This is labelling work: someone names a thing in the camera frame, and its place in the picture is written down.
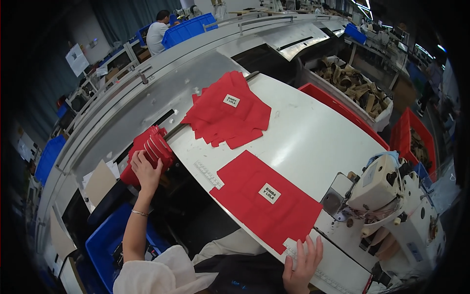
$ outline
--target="dark pants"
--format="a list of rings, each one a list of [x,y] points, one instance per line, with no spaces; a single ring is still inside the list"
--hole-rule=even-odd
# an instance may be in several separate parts
[[[421,99],[419,99],[419,103],[421,103],[421,111],[426,109],[426,104],[428,103],[429,99],[434,95],[434,91],[432,90],[431,84],[429,81],[424,84],[424,91]]]

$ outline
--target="red fabric piece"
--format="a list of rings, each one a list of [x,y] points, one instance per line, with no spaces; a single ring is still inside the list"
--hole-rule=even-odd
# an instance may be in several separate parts
[[[159,129],[158,126],[151,126],[134,138],[133,146],[128,153],[127,166],[121,174],[121,180],[126,185],[140,186],[139,180],[131,166],[132,156],[136,151],[146,150],[145,158],[152,164],[153,168],[157,167],[158,158],[162,159],[164,171],[173,165],[174,154],[170,146],[163,139],[164,134],[166,134],[164,128]]]
[[[245,145],[267,130],[271,107],[254,93],[241,72],[227,72],[216,83],[192,95],[193,107],[181,123],[191,125],[195,138],[213,147],[226,141],[230,149]],[[227,95],[239,99],[236,107],[224,103]]]
[[[323,207],[247,150],[217,175],[224,185],[210,194],[279,254],[287,238],[305,241]],[[273,204],[259,194],[266,183],[281,194]]]

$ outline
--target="person standing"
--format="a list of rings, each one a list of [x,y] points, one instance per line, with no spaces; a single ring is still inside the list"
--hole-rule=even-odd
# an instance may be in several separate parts
[[[442,73],[441,67],[438,65],[436,59],[434,59],[426,69],[425,74],[428,81],[424,85],[423,95],[418,101],[416,101],[416,104],[419,106],[418,115],[420,117],[423,117],[426,104],[433,94],[436,94],[439,98],[441,97],[439,84],[442,82]]]
[[[169,28],[169,22],[170,12],[168,10],[160,10],[157,13],[157,21],[150,25],[146,38],[150,56],[156,56],[165,50],[162,40],[166,30]]]

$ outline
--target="blue curtain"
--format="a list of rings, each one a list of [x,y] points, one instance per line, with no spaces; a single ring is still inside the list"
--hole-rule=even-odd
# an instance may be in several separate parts
[[[113,47],[127,42],[142,27],[156,20],[157,13],[181,8],[180,0],[93,0],[90,1],[104,36]]]
[[[59,119],[56,101],[72,92],[83,78],[76,77],[65,60],[69,40],[65,25],[58,22],[24,63],[28,65],[18,89],[22,102],[16,118],[41,148]]]

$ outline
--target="white table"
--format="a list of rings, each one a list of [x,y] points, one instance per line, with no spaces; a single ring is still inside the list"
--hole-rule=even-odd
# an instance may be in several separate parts
[[[254,77],[248,84],[251,91],[272,108],[268,130],[263,132],[261,138],[234,150],[225,142],[213,148],[203,139],[196,140],[191,127],[185,126],[168,140],[182,164],[208,193],[214,184],[202,176],[195,163],[202,164],[222,182],[216,172],[244,150],[249,150],[320,202],[338,172],[347,174],[353,171],[360,175],[370,157],[385,151],[373,138],[335,110],[287,84],[263,74]],[[275,252],[220,206],[267,251],[281,262],[285,261],[286,252]],[[319,217],[315,227],[326,225],[319,221],[326,222],[325,218]],[[318,235],[315,229],[310,232],[313,240]],[[370,272],[325,238],[323,244],[323,260],[311,283],[328,294],[362,293]]]

